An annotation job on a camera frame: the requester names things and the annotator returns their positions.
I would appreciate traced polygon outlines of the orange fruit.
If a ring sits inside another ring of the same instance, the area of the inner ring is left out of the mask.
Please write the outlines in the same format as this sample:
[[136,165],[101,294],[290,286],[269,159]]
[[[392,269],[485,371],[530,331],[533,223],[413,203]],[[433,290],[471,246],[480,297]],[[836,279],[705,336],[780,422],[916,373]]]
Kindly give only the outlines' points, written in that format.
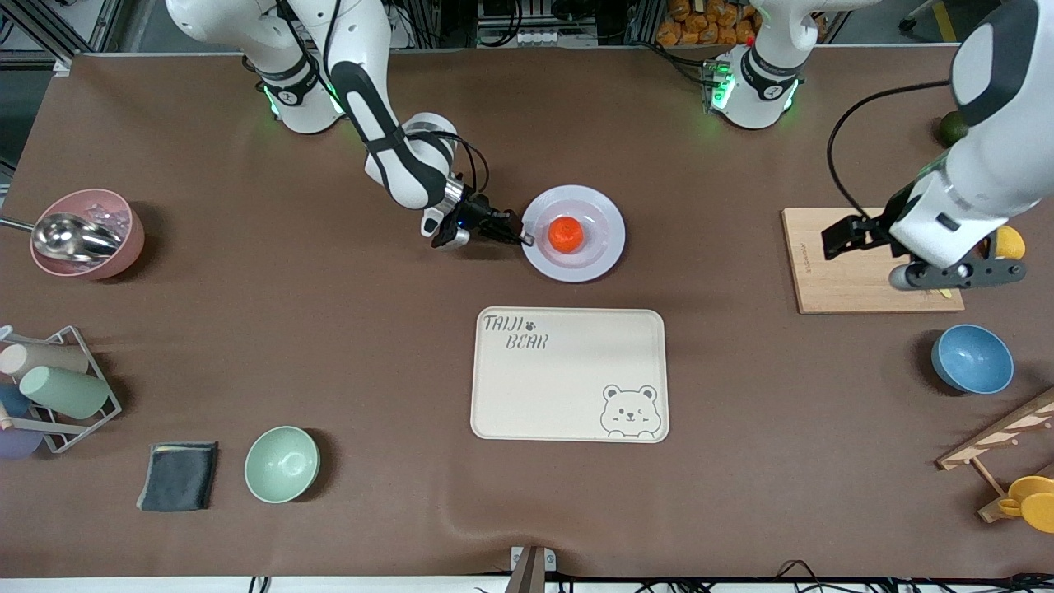
[[575,253],[585,243],[585,230],[574,217],[557,217],[548,225],[547,239],[558,253]]

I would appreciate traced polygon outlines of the white round plate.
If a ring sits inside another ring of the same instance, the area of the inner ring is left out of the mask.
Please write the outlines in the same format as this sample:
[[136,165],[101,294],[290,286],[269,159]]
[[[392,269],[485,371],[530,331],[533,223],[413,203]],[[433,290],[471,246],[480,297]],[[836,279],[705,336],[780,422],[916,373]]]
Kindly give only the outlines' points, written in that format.
[[[574,217],[585,230],[585,243],[575,253],[558,253],[547,229],[557,217]],[[528,262],[551,280],[580,284],[603,277],[621,259],[626,226],[621,211],[605,194],[587,185],[558,185],[542,192],[525,210],[524,232],[535,238],[523,248]]]

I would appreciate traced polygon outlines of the wooden cutting board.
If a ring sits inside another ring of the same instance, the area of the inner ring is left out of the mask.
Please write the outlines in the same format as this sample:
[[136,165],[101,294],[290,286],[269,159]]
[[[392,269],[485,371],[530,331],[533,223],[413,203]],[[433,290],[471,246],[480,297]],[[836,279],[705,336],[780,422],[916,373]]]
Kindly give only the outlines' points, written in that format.
[[900,292],[889,285],[893,268],[910,258],[892,258],[886,246],[856,250],[825,260],[821,233],[853,207],[786,207],[781,211],[795,297],[801,314],[906,314],[906,312],[963,311],[963,296],[953,299],[938,292]]

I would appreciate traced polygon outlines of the blue bowl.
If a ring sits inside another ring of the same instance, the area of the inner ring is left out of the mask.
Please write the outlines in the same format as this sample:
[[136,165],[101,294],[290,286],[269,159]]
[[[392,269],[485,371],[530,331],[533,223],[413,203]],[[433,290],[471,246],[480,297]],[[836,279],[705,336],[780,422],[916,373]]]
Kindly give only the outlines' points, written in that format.
[[1015,362],[1006,342],[983,327],[949,327],[932,345],[938,377],[960,393],[993,395],[1012,382]]

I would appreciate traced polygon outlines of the cream bear print tray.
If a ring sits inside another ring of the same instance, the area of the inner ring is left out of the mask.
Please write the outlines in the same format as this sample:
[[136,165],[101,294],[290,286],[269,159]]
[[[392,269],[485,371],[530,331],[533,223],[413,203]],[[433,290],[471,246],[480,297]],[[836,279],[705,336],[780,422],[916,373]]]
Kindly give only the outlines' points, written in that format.
[[664,440],[670,411],[662,316],[651,309],[485,309],[470,424],[489,440]]

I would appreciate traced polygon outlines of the long white socket bar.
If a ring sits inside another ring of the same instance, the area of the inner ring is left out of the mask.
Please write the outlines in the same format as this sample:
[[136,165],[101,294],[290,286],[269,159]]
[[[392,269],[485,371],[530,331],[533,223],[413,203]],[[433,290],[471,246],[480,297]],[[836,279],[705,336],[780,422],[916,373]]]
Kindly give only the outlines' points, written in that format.
[[483,50],[562,48],[583,50],[599,46],[594,29],[542,29],[523,27],[515,37],[501,42],[508,35],[507,29],[480,29],[477,46]]

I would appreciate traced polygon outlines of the wooden drying rack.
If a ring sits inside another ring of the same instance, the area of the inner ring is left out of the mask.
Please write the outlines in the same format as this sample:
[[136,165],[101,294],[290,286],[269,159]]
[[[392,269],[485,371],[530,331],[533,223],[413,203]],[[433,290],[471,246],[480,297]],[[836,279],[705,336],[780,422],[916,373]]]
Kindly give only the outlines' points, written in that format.
[[972,468],[983,480],[987,487],[996,495],[989,503],[977,510],[977,515],[985,523],[1008,521],[1011,518],[999,507],[999,500],[1004,499],[1009,489],[1001,485],[980,458],[988,451],[999,450],[1019,444],[1022,435],[1029,432],[1043,432],[1054,429],[1054,387],[1036,395],[1023,406],[1006,414],[998,421],[990,424],[983,431],[964,440],[963,443],[946,451],[935,460],[940,470],[956,468]]

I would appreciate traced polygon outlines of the brown table mat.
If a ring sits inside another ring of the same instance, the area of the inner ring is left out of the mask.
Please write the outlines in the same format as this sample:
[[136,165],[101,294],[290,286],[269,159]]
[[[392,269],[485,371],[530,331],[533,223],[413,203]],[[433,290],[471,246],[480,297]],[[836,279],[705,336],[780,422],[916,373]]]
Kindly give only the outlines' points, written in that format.
[[[117,280],[43,273],[0,231],[0,324],[78,327],[124,412],[59,455],[0,462],[3,577],[440,575],[545,545],[596,577],[1008,577],[1054,572],[1054,536],[985,525],[991,491],[939,455],[1054,386],[1054,199],[1016,219],[1028,276],[957,315],[802,315],[781,211],[839,207],[824,150],[874,91],[944,79],[951,46],[824,46],[774,129],[731,129],[647,50],[395,55],[392,105],[489,160],[490,199],[607,194],[627,248],[596,284],[508,246],[432,250],[364,173],[350,124],[275,121],[235,56],[81,56],[53,77],[4,210],[126,198],[147,248]],[[655,444],[492,441],[469,424],[487,307],[651,309],[669,435]],[[1000,393],[960,393],[930,351],[997,334]],[[305,429],[319,475],[256,499],[245,458]],[[150,447],[218,443],[204,510],[137,509]]]

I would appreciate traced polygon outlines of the light green bowl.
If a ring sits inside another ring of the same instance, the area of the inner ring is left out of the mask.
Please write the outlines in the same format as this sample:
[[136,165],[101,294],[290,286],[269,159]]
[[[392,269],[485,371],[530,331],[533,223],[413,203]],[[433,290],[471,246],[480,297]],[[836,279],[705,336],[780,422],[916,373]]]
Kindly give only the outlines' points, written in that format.
[[293,502],[316,480],[320,459],[319,446],[305,429],[274,427],[250,447],[243,464],[245,485],[260,502]]

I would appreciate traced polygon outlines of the dark grey folded cloth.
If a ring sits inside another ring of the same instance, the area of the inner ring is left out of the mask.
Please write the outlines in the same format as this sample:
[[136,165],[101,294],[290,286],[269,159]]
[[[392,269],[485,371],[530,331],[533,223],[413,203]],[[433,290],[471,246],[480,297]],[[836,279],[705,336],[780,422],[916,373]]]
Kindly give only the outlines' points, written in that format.
[[150,447],[147,480],[137,509],[150,513],[187,513],[210,502],[218,443],[163,442]]

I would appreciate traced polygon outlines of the shiny metal scoop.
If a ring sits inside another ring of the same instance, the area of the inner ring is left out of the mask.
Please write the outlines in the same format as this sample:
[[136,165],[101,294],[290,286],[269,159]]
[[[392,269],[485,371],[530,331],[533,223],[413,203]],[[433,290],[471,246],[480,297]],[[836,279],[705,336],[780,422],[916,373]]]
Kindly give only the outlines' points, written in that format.
[[0,217],[0,226],[30,233],[34,252],[55,260],[98,262],[112,258],[122,246],[116,233],[69,212],[48,214],[36,224]]

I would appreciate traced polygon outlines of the mint green cup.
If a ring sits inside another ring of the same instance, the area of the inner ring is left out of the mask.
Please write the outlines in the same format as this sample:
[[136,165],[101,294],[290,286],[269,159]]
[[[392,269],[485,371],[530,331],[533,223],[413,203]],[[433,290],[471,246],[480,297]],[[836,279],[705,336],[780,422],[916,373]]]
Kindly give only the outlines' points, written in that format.
[[93,417],[112,395],[105,380],[60,367],[33,367],[18,386],[31,402],[76,420]]

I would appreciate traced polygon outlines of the beige cup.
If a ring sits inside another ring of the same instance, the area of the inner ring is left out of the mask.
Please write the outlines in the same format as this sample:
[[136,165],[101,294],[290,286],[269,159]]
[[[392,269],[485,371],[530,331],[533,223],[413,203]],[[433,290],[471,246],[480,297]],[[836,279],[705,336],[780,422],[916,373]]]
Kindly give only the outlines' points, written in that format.
[[30,369],[36,367],[57,367],[86,374],[89,365],[86,354],[75,345],[16,343],[0,352],[0,374],[8,375],[15,381],[21,380]]

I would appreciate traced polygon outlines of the purple cup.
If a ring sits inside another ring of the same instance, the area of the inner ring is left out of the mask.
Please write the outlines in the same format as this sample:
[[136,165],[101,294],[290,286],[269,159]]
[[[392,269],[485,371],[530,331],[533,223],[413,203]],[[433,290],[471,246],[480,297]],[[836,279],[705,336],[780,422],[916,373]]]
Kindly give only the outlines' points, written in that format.
[[0,429],[0,460],[21,460],[30,457],[43,442],[41,432],[27,429]]

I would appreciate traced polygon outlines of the metal table edge bracket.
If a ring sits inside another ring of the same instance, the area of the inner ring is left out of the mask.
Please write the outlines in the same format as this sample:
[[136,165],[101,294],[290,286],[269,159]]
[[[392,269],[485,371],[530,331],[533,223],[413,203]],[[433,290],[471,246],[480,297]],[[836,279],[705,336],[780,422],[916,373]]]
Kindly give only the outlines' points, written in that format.
[[547,577],[557,572],[557,552],[544,547],[513,547],[511,578],[505,593],[546,593]]

